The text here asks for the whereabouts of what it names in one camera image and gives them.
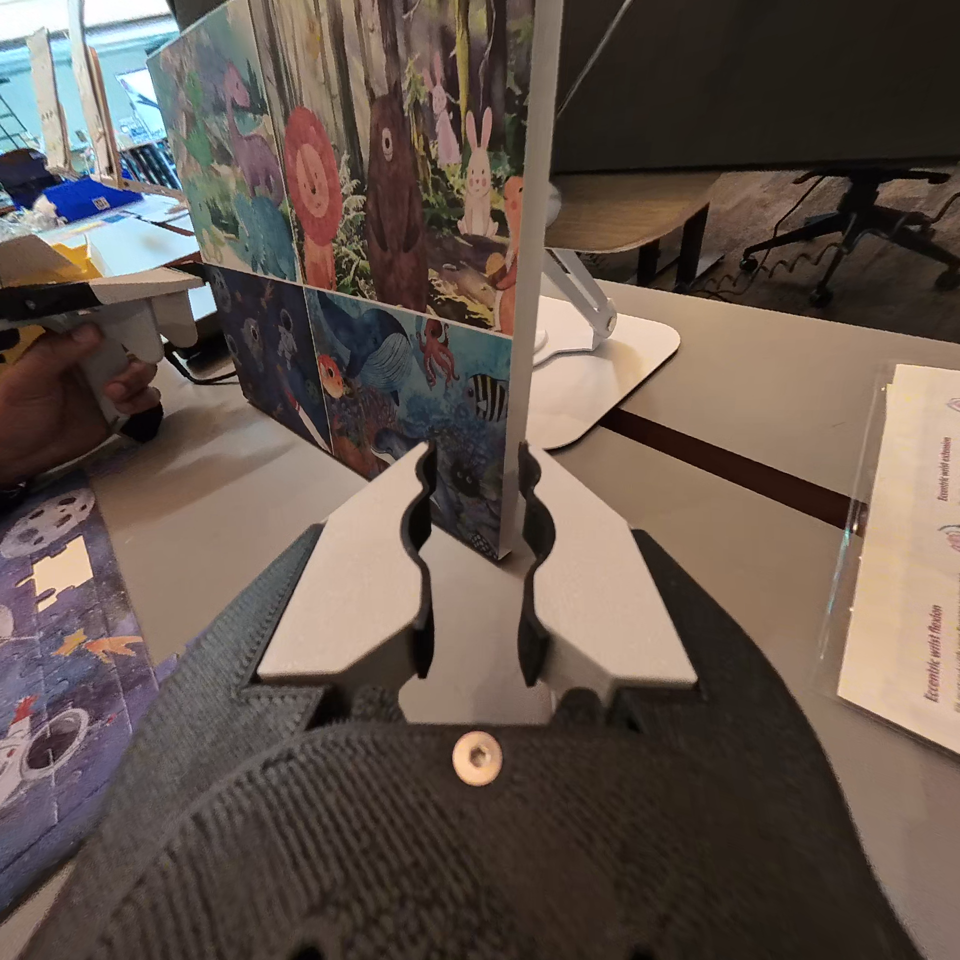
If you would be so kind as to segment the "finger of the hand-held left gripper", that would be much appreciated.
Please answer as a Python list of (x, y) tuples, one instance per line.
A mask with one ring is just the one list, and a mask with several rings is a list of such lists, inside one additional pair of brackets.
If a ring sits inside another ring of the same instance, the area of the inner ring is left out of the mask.
[(96, 325), (105, 340), (127, 351), (163, 351), (164, 343), (198, 343), (189, 294), (206, 285), (202, 265), (159, 267), (96, 279)]
[(1, 242), (1, 288), (80, 282), (82, 267), (35, 234)]

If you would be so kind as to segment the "blue plastic bin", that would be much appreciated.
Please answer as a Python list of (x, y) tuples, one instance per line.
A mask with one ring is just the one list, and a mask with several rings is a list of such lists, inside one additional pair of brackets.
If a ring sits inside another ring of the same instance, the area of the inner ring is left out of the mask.
[(49, 186), (42, 196), (54, 207), (56, 216), (67, 223), (128, 207), (143, 199), (137, 191), (118, 189), (90, 177)]

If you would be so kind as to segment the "space jigsaw puzzle board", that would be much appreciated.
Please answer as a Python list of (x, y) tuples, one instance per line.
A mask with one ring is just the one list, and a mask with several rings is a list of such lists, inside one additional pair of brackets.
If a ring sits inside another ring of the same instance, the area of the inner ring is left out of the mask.
[(29, 494), (1, 534), (5, 915), (90, 833), (179, 657), (152, 660), (83, 471)]

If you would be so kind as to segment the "person's left hand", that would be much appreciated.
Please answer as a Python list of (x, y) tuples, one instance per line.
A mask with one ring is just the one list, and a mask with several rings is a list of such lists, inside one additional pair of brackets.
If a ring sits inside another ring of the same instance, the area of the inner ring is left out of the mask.
[(83, 458), (113, 435), (81, 362), (102, 342), (86, 323), (46, 332), (1, 383), (1, 487), (10, 490)]

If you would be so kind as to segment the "dark desk partition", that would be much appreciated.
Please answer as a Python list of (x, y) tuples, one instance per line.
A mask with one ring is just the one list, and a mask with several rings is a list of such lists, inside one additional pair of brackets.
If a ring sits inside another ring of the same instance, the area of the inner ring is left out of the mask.
[(564, 2), (550, 174), (957, 162), (957, 1)]

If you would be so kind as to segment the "wooden desk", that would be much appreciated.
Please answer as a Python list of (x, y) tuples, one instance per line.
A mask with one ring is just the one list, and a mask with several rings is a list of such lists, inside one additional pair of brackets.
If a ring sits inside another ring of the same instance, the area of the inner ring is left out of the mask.
[(601, 257), (634, 251), (637, 286), (673, 269), (672, 291), (689, 293), (724, 260), (704, 253), (718, 179), (709, 172), (559, 175), (558, 214), (544, 244)]

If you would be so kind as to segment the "black office chair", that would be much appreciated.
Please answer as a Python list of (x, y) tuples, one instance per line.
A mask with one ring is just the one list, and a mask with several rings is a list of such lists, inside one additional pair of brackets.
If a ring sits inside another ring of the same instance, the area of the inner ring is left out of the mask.
[[(880, 203), (882, 187), (894, 182), (923, 186), (944, 186), (952, 178), (947, 171), (898, 169), (890, 167), (826, 167), (804, 173), (794, 179), (795, 186), (807, 183), (815, 189), (823, 181), (838, 179), (846, 182), (846, 189), (835, 210), (812, 217), (803, 225), (783, 231), (785, 214), (774, 226), (769, 239), (747, 246), (739, 261), (739, 273), (753, 283), (761, 270), (773, 276), (778, 270), (792, 273), (803, 261), (818, 265), (830, 255), (829, 263), (809, 294), (810, 306), (829, 306), (834, 299), (832, 283), (840, 266), (867, 238), (875, 238), (899, 249), (939, 264), (941, 273), (934, 281), (934, 289), (953, 293), (959, 286), (959, 259), (934, 241), (935, 228), (958, 204), (958, 194), (952, 194), (933, 214), (921, 210), (901, 210)], [(815, 240), (831, 238), (818, 255), (810, 256), (801, 250), (792, 260), (777, 260), (771, 255), (786, 247), (806, 246)]]

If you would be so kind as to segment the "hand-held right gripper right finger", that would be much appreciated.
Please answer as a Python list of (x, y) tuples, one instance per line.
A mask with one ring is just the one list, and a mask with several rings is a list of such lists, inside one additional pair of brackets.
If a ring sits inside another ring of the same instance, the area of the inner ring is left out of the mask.
[(693, 690), (698, 682), (626, 519), (545, 450), (522, 443), (523, 581), (517, 654), (525, 685), (555, 699), (620, 690)]

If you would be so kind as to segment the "wooden easel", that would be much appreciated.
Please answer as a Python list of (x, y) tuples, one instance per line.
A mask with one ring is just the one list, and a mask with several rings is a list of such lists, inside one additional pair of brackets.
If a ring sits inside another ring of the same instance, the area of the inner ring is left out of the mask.
[(121, 156), (99, 57), (86, 38), (84, 7), (83, 1), (67, 2), (71, 63), (93, 153), (92, 177), (107, 186), (120, 188), (123, 185)]

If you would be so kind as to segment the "laminated instruction sheet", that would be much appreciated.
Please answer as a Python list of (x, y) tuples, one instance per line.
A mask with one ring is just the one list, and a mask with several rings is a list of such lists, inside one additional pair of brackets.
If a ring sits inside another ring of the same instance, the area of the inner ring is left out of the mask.
[(817, 690), (959, 754), (959, 371), (876, 378), (823, 619)]

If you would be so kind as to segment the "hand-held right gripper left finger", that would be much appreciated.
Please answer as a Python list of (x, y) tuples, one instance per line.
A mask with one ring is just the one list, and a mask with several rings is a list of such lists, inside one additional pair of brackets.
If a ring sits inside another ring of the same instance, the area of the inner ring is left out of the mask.
[(418, 443), (323, 522), (259, 661), (264, 685), (405, 685), (435, 651), (431, 536), (437, 455)]

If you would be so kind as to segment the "illustrated puzzle box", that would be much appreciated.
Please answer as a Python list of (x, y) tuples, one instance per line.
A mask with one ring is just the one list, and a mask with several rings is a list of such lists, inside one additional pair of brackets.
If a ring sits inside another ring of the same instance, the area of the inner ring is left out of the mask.
[(247, 401), (511, 551), (563, 2), (222, 2), (147, 65)]

